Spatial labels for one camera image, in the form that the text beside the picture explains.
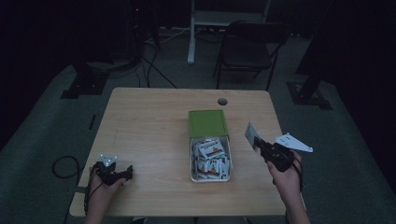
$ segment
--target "dark background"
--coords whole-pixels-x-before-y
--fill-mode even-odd
[[[197,2],[207,10],[261,8],[257,0]],[[131,36],[127,6],[125,0],[0,1],[0,148],[67,65],[111,63],[124,55]],[[190,1],[162,0],[156,8],[160,26],[190,26]],[[272,2],[268,15],[268,21],[289,23],[295,34],[314,36],[296,73],[337,87],[393,189],[395,8],[390,0],[282,0]]]

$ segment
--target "wire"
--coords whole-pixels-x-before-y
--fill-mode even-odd
[[[137,77],[137,80],[138,80],[138,83],[139,83],[139,88],[140,88],[140,76],[139,76],[139,74],[137,74],[137,69],[135,69],[134,70],[134,74],[136,75],[136,77]]]
[[[304,188],[304,181],[303,181],[303,165],[301,164],[301,162],[297,159],[295,159],[298,163],[300,163],[300,169],[301,171],[298,169],[298,167],[296,166],[296,164],[292,163],[292,166],[294,167],[294,169],[296,170],[298,176],[300,177],[300,191],[303,191]]]
[[[104,184],[104,182],[102,181],[102,183],[101,183],[98,187],[96,187],[96,189],[94,189],[93,192],[92,192],[89,196],[87,196],[88,194],[85,193],[85,196],[86,196],[86,202],[84,202],[85,215],[87,215],[87,213],[88,213],[88,204],[90,203],[90,199],[91,199],[92,195],[93,195],[100,187],[102,187],[103,184]]]
[[[145,65],[143,63],[141,63],[141,64],[142,64],[142,67],[143,67],[143,78],[146,80],[146,77],[145,77],[146,67],[145,67]],[[134,72],[136,73],[137,79],[139,81],[139,88],[140,88],[141,87],[141,85],[140,85],[140,76],[139,76],[139,74],[137,74],[137,70],[134,71]]]
[[[285,224],[290,224],[290,223],[289,223],[288,210],[286,210],[286,212],[285,212]]]
[[[148,85],[148,78],[146,77],[146,66],[142,63],[143,66],[143,78],[146,81],[146,85]]]
[[[155,48],[154,46],[152,46],[152,45],[150,45],[150,44],[148,44],[148,43],[146,43],[147,45],[149,45],[150,47],[152,47],[152,48],[154,48],[154,50],[155,50],[155,54],[154,54],[154,57],[152,58],[152,60],[151,60],[151,62],[148,60],[148,59],[146,59],[145,57],[143,57],[142,56],[142,59],[144,60],[144,61],[146,61],[147,63],[149,63],[149,69],[148,69],[148,74],[147,74],[147,79],[146,79],[146,81],[147,81],[147,83],[148,83],[148,87],[149,87],[149,70],[151,69],[151,67],[153,67],[158,73],[160,73],[160,75],[163,77],[163,78],[165,78],[175,89],[177,89],[177,86],[169,79],[169,78],[167,78],[153,63],[154,63],[154,60],[155,60],[155,58],[157,57],[157,48]]]
[[[126,6],[123,7],[123,11],[124,11],[124,15],[125,15],[125,22],[126,22],[126,47],[125,47],[125,51],[123,54],[123,57],[125,58],[126,54],[128,53],[128,48],[129,48],[129,34],[130,34],[130,30],[129,30],[129,22],[131,22],[130,20],[130,14],[128,13],[128,10],[130,9],[130,5],[129,5],[129,0],[126,1]]]
[[[152,45],[150,45],[150,44],[148,44],[148,43],[146,43],[146,44],[149,45],[149,46],[151,46],[152,48],[154,48],[154,56],[153,56],[152,59],[151,59],[151,63],[150,63],[146,58],[144,58],[144,57],[142,56],[142,58],[143,58],[144,60],[146,60],[146,61],[149,63],[149,67],[148,67],[148,76],[147,76],[147,83],[148,83],[148,87],[149,87],[149,70],[151,70],[151,67],[152,67],[152,65],[153,65],[153,63],[154,63],[154,60],[155,60],[155,58],[157,57],[158,50],[157,50],[157,48],[155,48],[154,46],[152,46]]]
[[[141,63],[139,58],[133,58],[126,64],[118,65],[116,67],[111,67],[111,68],[98,68],[98,67],[93,67],[90,65],[90,68],[99,72],[118,72],[118,71],[128,71],[131,69],[136,69],[136,67]]]
[[[137,63],[137,65],[134,67],[134,69],[132,70],[132,71],[128,71],[127,73],[125,73],[125,74],[122,74],[122,75],[118,75],[118,76],[109,76],[108,78],[120,78],[120,77],[126,77],[126,76],[128,76],[128,75],[130,75],[130,74],[132,74],[133,72],[136,72],[137,71],[137,69],[139,69],[139,67],[140,67],[140,65],[142,64],[142,61],[139,59],[139,62]]]
[[[183,29],[181,32],[179,32],[179,33],[177,33],[177,34],[174,34],[174,35],[171,35],[171,36],[168,37],[167,39],[165,39],[165,40],[163,40],[163,41],[160,41],[160,43],[163,44],[163,43],[167,42],[168,40],[175,38],[175,37],[178,36],[178,35],[182,35],[182,34],[186,33],[186,31],[188,31],[188,30],[189,30],[189,28]],[[154,44],[154,42],[151,41],[151,40],[152,40],[152,38],[146,40],[146,43]]]
[[[71,160],[73,160],[73,161],[76,163],[76,172],[75,172],[75,173],[73,173],[73,174],[71,174],[71,175],[59,175],[58,173],[56,173],[56,169],[55,169],[56,164],[57,164],[59,161],[63,160],[63,159],[71,159]],[[62,156],[61,158],[59,158],[58,160],[56,160],[56,161],[52,164],[52,166],[51,166],[52,174],[55,175],[55,176],[58,177],[58,178],[67,179],[67,178],[71,178],[71,177],[73,177],[73,176],[76,176],[76,177],[77,177],[77,183],[76,183],[76,185],[78,185],[78,181],[79,181],[79,179],[80,179],[80,177],[81,177],[81,172],[82,172],[83,170],[84,170],[84,168],[81,168],[81,169],[79,168],[78,160],[77,160],[75,157],[73,157],[73,156]],[[69,203],[69,205],[67,206],[67,211],[66,211],[66,214],[64,215],[64,224],[67,222],[67,218],[68,218],[69,210],[70,210],[70,205],[72,204],[72,202],[73,202],[73,198],[72,198],[72,200],[70,200],[70,203]]]
[[[206,32],[204,32],[204,34],[213,35],[213,36],[215,37],[215,40],[210,40],[210,39],[202,38],[202,37],[200,37],[200,35],[197,35],[197,34],[199,34],[199,33],[200,33],[200,32],[195,33],[195,39],[196,39],[197,41],[201,41],[201,42],[204,42],[204,43],[206,43],[206,44],[219,44],[219,43],[221,43],[222,38],[223,38],[223,37],[219,34],[219,32],[212,32],[212,31],[208,31],[208,30],[206,30]]]
[[[56,170],[55,170],[56,164],[57,164],[59,161],[63,160],[63,159],[72,159],[72,160],[76,163],[76,172],[75,172],[75,173],[73,173],[73,174],[71,174],[71,175],[59,175],[59,174],[56,172]],[[80,173],[84,170],[84,168],[82,168],[82,169],[79,168],[79,163],[78,163],[78,161],[77,161],[77,159],[76,159],[75,157],[73,157],[73,156],[62,156],[61,158],[59,158],[58,160],[56,160],[56,161],[52,164],[51,170],[52,170],[52,173],[53,173],[56,177],[61,178],[61,179],[67,179],[67,178],[76,176],[76,177],[77,177],[77,183],[76,183],[76,185],[78,185],[78,181],[79,181],[79,178],[80,178]]]

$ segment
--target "finger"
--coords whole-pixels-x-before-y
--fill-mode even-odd
[[[267,166],[268,166],[268,169],[272,169],[274,167],[274,164],[271,161],[268,161]]]
[[[97,172],[98,172],[97,169],[94,169],[94,170],[93,170],[93,172],[92,172],[92,178],[93,178],[95,181],[102,181],[102,178],[98,175]]]
[[[121,187],[122,185],[123,185],[123,183],[125,183],[126,182],[126,179],[125,178],[121,178],[121,179],[118,179],[112,186],[111,186],[111,188],[119,188],[119,187]]]
[[[295,150],[291,150],[291,152],[294,154],[295,159],[302,161],[303,158],[300,156],[300,154],[298,154]]]

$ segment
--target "chair backrest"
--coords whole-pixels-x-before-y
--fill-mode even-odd
[[[234,21],[224,38],[239,36],[251,41],[283,45],[290,36],[290,27],[282,22]]]

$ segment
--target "metal chair leg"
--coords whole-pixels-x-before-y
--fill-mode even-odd
[[[256,78],[256,77],[259,75],[259,73],[260,73],[261,71],[262,71],[262,70],[259,70],[259,71],[254,75],[253,78]]]
[[[216,75],[216,72],[218,71],[220,64],[221,64],[221,55],[219,55],[218,59],[216,60],[216,66],[215,66],[215,71],[213,71],[213,77]]]
[[[216,84],[216,90],[219,89],[219,85],[220,85],[220,74],[221,74],[221,63],[219,63],[218,81],[217,81],[217,84]]]
[[[276,61],[277,61],[277,53],[275,55],[274,62],[272,64],[272,66],[271,66],[270,76],[268,77],[267,86],[265,87],[266,91],[268,91],[270,89],[271,80],[272,80],[272,77],[273,77],[273,74],[274,74],[274,69],[275,69],[275,66],[276,66]]]

